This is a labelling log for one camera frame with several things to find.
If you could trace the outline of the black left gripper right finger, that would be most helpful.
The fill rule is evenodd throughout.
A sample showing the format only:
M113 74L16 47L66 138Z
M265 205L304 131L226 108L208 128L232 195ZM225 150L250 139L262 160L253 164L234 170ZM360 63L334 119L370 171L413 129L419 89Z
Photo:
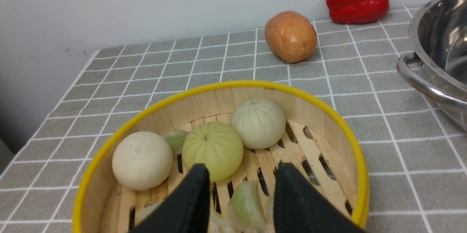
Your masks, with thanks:
M365 232L326 200L292 163L280 163L275 177L276 233Z

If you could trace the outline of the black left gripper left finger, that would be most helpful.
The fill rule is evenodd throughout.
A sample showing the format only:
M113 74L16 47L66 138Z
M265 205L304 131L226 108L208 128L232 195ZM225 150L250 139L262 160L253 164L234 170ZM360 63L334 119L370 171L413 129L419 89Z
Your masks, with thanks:
M180 185L131 233L207 233L210 179L204 164L195 164Z

